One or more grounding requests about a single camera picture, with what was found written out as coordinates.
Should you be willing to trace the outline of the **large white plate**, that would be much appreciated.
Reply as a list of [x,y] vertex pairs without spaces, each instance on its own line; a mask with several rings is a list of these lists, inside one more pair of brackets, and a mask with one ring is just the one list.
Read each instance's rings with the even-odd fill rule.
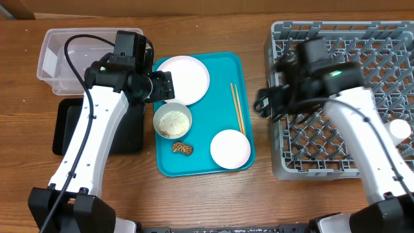
[[157,71],[170,72],[175,98],[166,103],[192,105],[207,92],[210,74],[206,66],[192,56],[175,56],[163,61]]

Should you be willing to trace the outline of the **grey bowl of rice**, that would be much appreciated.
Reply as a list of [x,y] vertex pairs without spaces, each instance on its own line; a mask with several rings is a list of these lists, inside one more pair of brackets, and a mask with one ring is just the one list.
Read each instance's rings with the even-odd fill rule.
[[191,125],[190,110],[179,103],[162,104],[153,117],[155,131],[165,139],[179,139],[185,136]]

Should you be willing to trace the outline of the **wooden chopstick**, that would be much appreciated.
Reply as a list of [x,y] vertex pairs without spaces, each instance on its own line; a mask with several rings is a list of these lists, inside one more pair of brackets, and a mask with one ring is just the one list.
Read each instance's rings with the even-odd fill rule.
[[238,89],[237,89],[237,85],[234,85],[234,91],[235,91],[235,99],[236,99],[236,103],[237,103],[237,108],[238,108],[238,116],[240,119],[240,128],[241,128],[241,133],[246,136],[246,131],[245,131],[245,123],[244,123],[244,119],[243,119],[243,112],[242,112],[242,108],[241,108],[241,103],[240,103],[240,99],[239,99],[239,93],[238,93]]
[[235,89],[234,89],[233,83],[230,83],[230,88],[231,88],[231,92],[232,92],[232,98],[233,98],[233,101],[234,101],[235,113],[236,113],[237,121],[238,121],[238,124],[239,124],[239,131],[242,134],[245,135],[242,120],[241,120],[241,115],[240,115],[240,112],[239,112],[239,104],[237,103],[237,100],[236,100]]

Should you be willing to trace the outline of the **small white plate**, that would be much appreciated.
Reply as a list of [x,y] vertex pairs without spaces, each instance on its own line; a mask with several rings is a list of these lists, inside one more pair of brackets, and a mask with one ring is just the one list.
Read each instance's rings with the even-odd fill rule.
[[212,139],[210,154],[218,166],[234,170],[241,168],[248,161],[251,146],[243,133],[234,129],[226,129],[220,131]]

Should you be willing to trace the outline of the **white paper cup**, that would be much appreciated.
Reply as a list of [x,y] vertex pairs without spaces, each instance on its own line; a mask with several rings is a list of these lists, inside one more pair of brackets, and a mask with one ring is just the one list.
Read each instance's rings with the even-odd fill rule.
[[384,125],[394,146],[399,145],[411,135],[411,127],[407,121],[401,119],[392,120]]

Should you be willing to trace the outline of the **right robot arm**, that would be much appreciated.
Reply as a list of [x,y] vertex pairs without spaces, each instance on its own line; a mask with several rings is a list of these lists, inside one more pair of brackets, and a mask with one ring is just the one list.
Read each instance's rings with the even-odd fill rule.
[[353,62],[335,63],[322,37],[298,44],[276,71],[283,86],[260,89],[254,110],[279,120],[321,109],[336,126],[360,172],[368,206],[352,214],[313,219],[307,232],[412,232],[413,172],[398,152]]

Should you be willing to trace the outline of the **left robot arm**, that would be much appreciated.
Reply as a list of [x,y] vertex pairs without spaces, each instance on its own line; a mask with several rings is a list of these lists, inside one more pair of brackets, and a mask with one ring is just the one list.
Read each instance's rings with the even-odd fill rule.
[[152,70],[152,42],[119,30],[114,47],[84,76],[83,105],[64,158],[47,188],[33,188],[28,207],[40,232],[141,232],[137,221],[121,219],[101,200],[105,165],[116,131],[130,104],[175,97],[170,72]]

